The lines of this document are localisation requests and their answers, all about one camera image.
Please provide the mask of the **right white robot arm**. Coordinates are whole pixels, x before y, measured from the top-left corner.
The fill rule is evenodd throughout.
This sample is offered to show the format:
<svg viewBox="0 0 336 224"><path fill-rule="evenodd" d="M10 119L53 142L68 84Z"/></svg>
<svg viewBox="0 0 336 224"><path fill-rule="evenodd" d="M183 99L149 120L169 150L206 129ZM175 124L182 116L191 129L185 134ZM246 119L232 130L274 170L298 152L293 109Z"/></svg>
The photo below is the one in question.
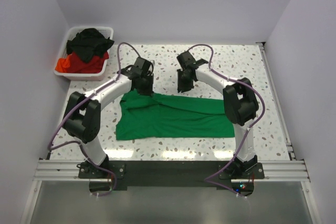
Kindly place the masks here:
<svg viewBox="0 0 336 224"><path fill-rule="evenodd" d="M259 105L250 80L223 77L211 70L206 60L195 60L188 51L178 55L177 60L181 67L177 71L178 92L188 92L194 88L194 82L200 81L223 95L224 112L234 126L236 140L234 173L239 178L246 178L257 164L251 125Z"/></svg>

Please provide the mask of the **green t shirt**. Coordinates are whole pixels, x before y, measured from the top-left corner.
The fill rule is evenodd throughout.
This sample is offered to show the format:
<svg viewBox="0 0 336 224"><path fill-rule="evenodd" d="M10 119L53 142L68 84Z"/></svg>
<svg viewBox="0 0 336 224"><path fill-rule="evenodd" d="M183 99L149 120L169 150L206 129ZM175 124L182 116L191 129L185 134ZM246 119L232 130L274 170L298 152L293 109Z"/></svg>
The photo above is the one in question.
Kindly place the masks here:
<svg viewBox="0 0 336 224"><path fill-rule="evenodd" d="M126 93L120 101L121 119L116 125L118 141L143 138L231 138L233 124L224 103L155 93Z"/></svg>

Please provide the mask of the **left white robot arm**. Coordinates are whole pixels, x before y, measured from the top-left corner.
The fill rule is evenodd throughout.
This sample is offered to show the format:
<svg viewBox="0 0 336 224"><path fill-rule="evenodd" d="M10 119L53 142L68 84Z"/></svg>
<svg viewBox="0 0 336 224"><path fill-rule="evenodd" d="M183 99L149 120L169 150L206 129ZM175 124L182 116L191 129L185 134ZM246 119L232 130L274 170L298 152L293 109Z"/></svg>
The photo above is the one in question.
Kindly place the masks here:
<svg viewBox="0 0 336 224"><path fill-rule="evenodd" d="M109 159L98 139L101 111L116 98L136 90L140 95L153 94L152 62L138 57L134 64L121 69L113 80L86 92L74 92L68 99L62 128L79 142L82 153L91 163L97 178L108 174Z"/></svg>

